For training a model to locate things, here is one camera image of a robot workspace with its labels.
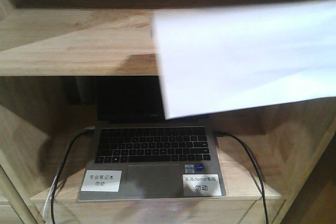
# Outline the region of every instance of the laptop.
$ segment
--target laptop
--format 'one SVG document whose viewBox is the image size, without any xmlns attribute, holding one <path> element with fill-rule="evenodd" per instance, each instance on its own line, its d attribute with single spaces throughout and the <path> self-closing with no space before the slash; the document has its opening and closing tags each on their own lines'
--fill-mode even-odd
<svg viewBox="0 0 336 224">
<path fill-rule="evenodd" d="M 96 91 L 78 201 L 226 195 L 207 116 L 165 120 L 157 76 L 97 77 Z"/>
</svg>

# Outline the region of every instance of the cabinet side panel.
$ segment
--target cabinet side panel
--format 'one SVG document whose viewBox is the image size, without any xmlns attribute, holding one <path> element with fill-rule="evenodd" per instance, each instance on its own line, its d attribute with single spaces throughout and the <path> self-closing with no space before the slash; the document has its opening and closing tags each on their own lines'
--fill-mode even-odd
<svg viewBox="0 0 336 224">
<path fill-rule="evenodd" d="M 0 77 L 0 164 L 32 211 L 29 199 L 66 110 L 59 78 Z"/>
</svg>

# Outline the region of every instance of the laptop screen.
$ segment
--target laptop screen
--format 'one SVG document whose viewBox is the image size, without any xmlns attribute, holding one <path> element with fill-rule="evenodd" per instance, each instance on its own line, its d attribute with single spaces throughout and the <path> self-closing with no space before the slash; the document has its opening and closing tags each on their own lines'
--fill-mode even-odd
<svg viewBox="0 0 336 224">
<path fill-rule="evenodd" d="M 164 121 L 158 76 L 96 78 L 98 120 L 111 123 Z"/>
</svg>

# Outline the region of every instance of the black cable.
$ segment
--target black cable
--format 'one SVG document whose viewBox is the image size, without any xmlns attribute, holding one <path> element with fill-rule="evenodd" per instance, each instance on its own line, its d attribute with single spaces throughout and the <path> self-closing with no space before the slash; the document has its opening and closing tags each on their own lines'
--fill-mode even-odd
<svg viewBox="0 0 336 224">
<path fill-rule="evenodd" d="M 67 158 L 68 158 L 68 155 L 70 153 L 70 150 L 71 150 L 71 148 L 72 148 L 72 146 L 73 146 L 73 144 L 74 144 L 74 142 L 76 141 L 77 138 L 79 138 L 80 136 L 83 136 L 83 135 L 88 135 L 88 133 L 91 133 L 91 132 L 93 132 L 93 130 L 87 130 L 87 131 L 84 131 L 84 132 L 79 133 L 78 135 L 76 135 L 72 139 L 72 141 L 69 144 L 69 147 L 68 147 L 68 149 L 66 151 L 64 159 L 62 161 L 62 164 L 61 164 L 61 166 L 59 168 L 58 174 L 56 175 L 56 179 L 55 179 L 55 183 L 54 183 L 54 188 L 53 188 L 53 191 L 51 193 L 50 211 L 51 211 L 51 220 L 53 222 L 52 224 L 56 224 L 56 222 L 55 222 L 55 214 L 54 214 L 54 201 L 55 201 L 55 194 L 56 194 L 57 184 L 58 184 L 59 178 L 61 176 L 62 170 L 63 170 L 63 168 L 65 166 L 65 162 L 67 161 Z"/>
<path fill-rule="evenodd" d="M 236 136 L 228 133 L 228 132 L 220 132 L 220 131 L 214 131 L 215 136 L 229 136 L 232 137 L 233 139 L 237 140 L 239 144 L 242 145 L 244 148 L 245 152 L 247 153 L 248 157 L 250 158 L 254 169 L 256 170 L 256 173 L 258 175 L 259 181 L 260 181 L 260 187 L 261 187 L 261 196 L 262 196 L 262 202 L 264 203 L 264 212 L 265 212 L 265 219 L 266 219 L 266 224 L 269 224 L 268 222 L 268 213 L 267 213 L 267 206 L 266 206 L 266 199 L 265 199 L 265 188 L 264 188 L 264 183 L 262 181 L 261 173 L 259 171 L 259 168 L 257 166 L 257 162 L 254 159 L 254 155 L 251 151 L 251 149 L 245 144 L 241 139 L 237 138 Z"/>
</svg>

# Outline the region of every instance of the processor sticker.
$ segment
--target processor sticker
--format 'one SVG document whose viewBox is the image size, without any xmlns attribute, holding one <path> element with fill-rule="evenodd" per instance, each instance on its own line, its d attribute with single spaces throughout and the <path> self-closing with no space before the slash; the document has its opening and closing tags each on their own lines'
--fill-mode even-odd
<svg viewBox="0 0 336 224">
<path fill-rule="evenodd" d="M 194 165 L 184 165 L 184 173 L 195 173 Z"/>
<path fill-rule="evenodd" d="M 81 191 L 119 191 L 120 170 L 87 170 Z"/>
<path fill-rule="evenodd" d="M 184 196 L 221 196 L 217 174 L 184 174 Z"/>
</svg>

